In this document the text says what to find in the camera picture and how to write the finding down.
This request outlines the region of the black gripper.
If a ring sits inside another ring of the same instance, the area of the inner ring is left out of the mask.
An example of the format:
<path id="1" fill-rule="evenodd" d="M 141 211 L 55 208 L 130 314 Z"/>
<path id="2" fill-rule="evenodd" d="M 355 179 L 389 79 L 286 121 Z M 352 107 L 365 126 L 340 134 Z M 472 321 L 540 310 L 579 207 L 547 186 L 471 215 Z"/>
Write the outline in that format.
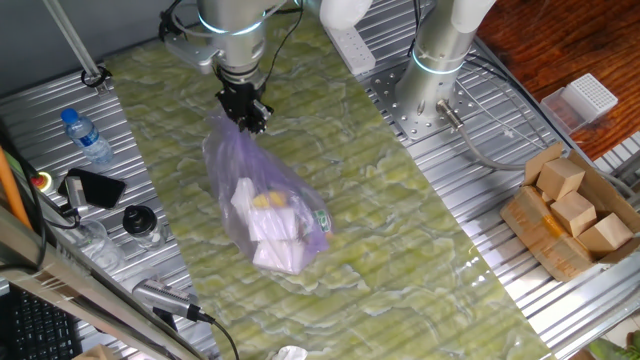
<path id="1" fill-rule="evenodd" d="M 222 79 L 223 88 L 216 94 L 226 115 L 241 131 L 259 134 L 266 130 L 273 109 L 261 102 L 265 86 L 258 89 L 252 83 L 236 84 Z"/>

